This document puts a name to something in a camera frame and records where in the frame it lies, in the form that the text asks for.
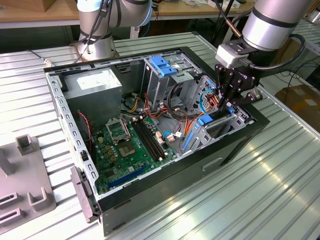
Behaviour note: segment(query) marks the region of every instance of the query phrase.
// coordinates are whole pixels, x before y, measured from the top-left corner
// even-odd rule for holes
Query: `motherboard chip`
[[[135,154],[136,153],[136,150],[134,149],[134,146],[132,145],[131,142],[129,141],[126,141],[126,142],[123,142],[123,143],[120,143],[118,146],[117,146],[121,156],[123,158],[131,155],[131,154]]]
[[[113,170],[109,170],[109,171],[105,172],[104,175],[106,178],[109,178],[109,177],[115,175],[115,173]]]

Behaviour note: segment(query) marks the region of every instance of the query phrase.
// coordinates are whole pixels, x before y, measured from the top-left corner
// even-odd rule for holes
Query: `aluminum work table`
[[[120,40],[115,45],[121,55],[188,46],[211,67],[217,63],[215,48],[192,33]],[[71,47],[37,53],[57,65],[77,58]],[[74,164],[44,66],[29,52],[0,55],[0,146],[26,133],[38,137],[57,207],[0,235],[0,240],[102,240],[102,226],[86,223],[71,182]],[[315,240],[320,233],[319,133],[261,90],[264,98],[254,106],[270,124],[232,162],[107,238]]]

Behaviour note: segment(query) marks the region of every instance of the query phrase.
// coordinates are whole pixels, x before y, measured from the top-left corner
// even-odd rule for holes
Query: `red wire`
[[[92,150],[92,148],[91,148],[91,146],[92,146],[92,141],[91,141],[91,130],[90,130],[89,121],[88,121],[88,119],[86,118],[86,116],[85,116],[82,112],[78,111],[77,113],[78,113],[81,117],[83,117],[83,119],[84,119],[84,121],[85,121],[85,123],[86,123],[86,126],[88,127],[89,141],[90,141],[90,153],[91,153],[91,150]]]

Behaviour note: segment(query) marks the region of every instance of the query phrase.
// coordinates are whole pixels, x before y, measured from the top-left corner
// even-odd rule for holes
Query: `black cable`
[[[230,9],[231,9],[233,3],[234,3],[233,0],[229,1],[229,4],[228,4],[228,6],[226,7],[225,12],[224,12],[224,14],[225,14],[226,16],[228,16],[228,14],[229,14],[229,12],[230,12]],[[216,35],[214,36],[214,39],[212,40],[213,42],[215,42],[215,41],[217,40],[217,37],[218,37],[221,29],[225,26],[225,24],[227,24],[226,21],[222,21],[222,22],[220,23],[220,26],[219,26],[218,30],[216,31]]]
[[[159,20],[159,10],[153,10],[153,11],[155,11],[155,14],[156,14],[155,20],[156,21]]]
[[[236,17],[232,23],[235,24],[236,22],[240,21],[242,18],[244,18],[245,16],[247,16],[248,14],[251,13],[251,11],[253,10],[254,8],[250,8],[248,11],[244,12],[243,14],[241,14],[240,16]]]
[[[169,92],[169,94],[168,94],[168,96],[167,96],[167,105],[166,105],[166,107],[168,108],[168,112],[169,112],[169,114],[172,116],[172,118],[174,118],[174,119],[176,119],[176,120],[178,120],[178,121],[184,122],[184,121],[186,121],[186,117],[187,117],[188,119],[193,119],[194,117],[196,117],[196,116],[198,116],[198,115],[197,115],[197,114],[187,115],[187,113],[186,113],[183,109],[178,109],[176,112],[180,112],[180,113],[183,113],[183,114],[184,114],[184,116],[181,116],[181,115],[178,115],[176,112],[174,112],[174,111],[172,110],[172,107],[171,107],[171,98],[172,98],[172,95],[173,95],[173,93],[174,93],[177,89],[179,89],[179,87],[180,87],[181,85],[182,85],[182,83],[180,83],[180,84],[175,83],[175,84],[173,85],[173,87],[171,88],[171,90],[170,90],[170,92]]]
[[[214,29],[213,29],[213,37],[212,37],[212,41],[214,41],[215,37],[216,37],[216,29],[217,29],[217,26],[218,26],[218,23],[219,23],[219,19],[220,19],[220,15],[221,15],[221,12],[219,11],[219,15],[218,15],[218,18],[216,20],[216,23],[215,23],[215,26],[214,26]]]
[[[288,82],[286,82],[285,80],[281,79],[280,77],[278,77],[276,74],[274,75],[275,77],[277,77],[280,81],[284,82],[285,84],[289,84]]]
[[[284,100],[283,100],[283,103],[286,104],[286,100],[287,100],[287,97],[288,97],[288,92],[289,92],[289,86],[291,84],[291,81],[292,79],[294,78],[294,75],[297,74],[297,72],[299,71],[299,69],[301,69],[304,65],[310,63],[310,62],[313,62],[315,59],[319,58],[320,56],[316,56],[314,57],[313,59],[311,60],[308,60],[308,61],[305,61],[303,64],[301,64],[299,67],[296,68],[296,70],[294,71],[293,75],[291,76],[290,78],[290,81],[288,82],[288,86],[286,88],[286,91],[285,91],[285,97],[284,97]]]
[[[268,71],[268,70],[279,69],[279,68],[284,67],[285,65],[288,65],[288,64],[292,63],[294,60],[296,60],[302,54],[302,52],[303,52],[303,50],[305,49],[305,46],[306,46],[306,40],[300,34],[291,34],[289,36],[289,38],[297,38],[297,39],[300,40],[300,48],[292,58],[290,58],[289,60],[284,61],[282,63],[273,65],[273,66],[257,66],[257,65],[254,65],[251,62],[251,63],[248,64],[248,67],[250,69],[259,70],[259,71]]]
[[[27,50],[28,52],[34,54],[35,56],[37,56],[38,58],[40,58],[42,61],[44,61],[44,63],[49,66],[49,67],[55,67],[56,65],[53,64],[49,59],[43,57],[43,56],[40,56],[39,54],[37,54],[36,52],[32,51],[32,50]]]
[[[233,4],[233,0],[230,0],[225,12],[223,11],[223,9],[221,8],[218,0],[214,0],[214,3],[216,4],[216,7],[218,8],[218,10],[220,11],[222,17],[224,18],[226,24],[229,25],[229,27],[231,28],[232,32],[234,33],[234,35],[236,35],[237,38],[240,38],[242,36],[242,34],[239,32],[239,30],[235,27],[235,25],[228,19],[227,15],[231,9],[231,6]]]
[[[32,53],[32,54],[34,54],[34,55],[36,55],[38,58],[40,58],[40,59],[42,59],[43,57],[42,56],[40,56],[39,54],[37,54],[36,52],[34,52],[34,51],[32,51],[32,50],[27,50],[28,52],[30,52],[30,53]]]

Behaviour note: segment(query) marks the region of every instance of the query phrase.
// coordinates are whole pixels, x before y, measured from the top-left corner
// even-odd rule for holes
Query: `yellow wire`
[[[133,113],[137,109],[139,99],[139,97],[136,98],[134,107],[131,110],[129,110],[128,113]]]

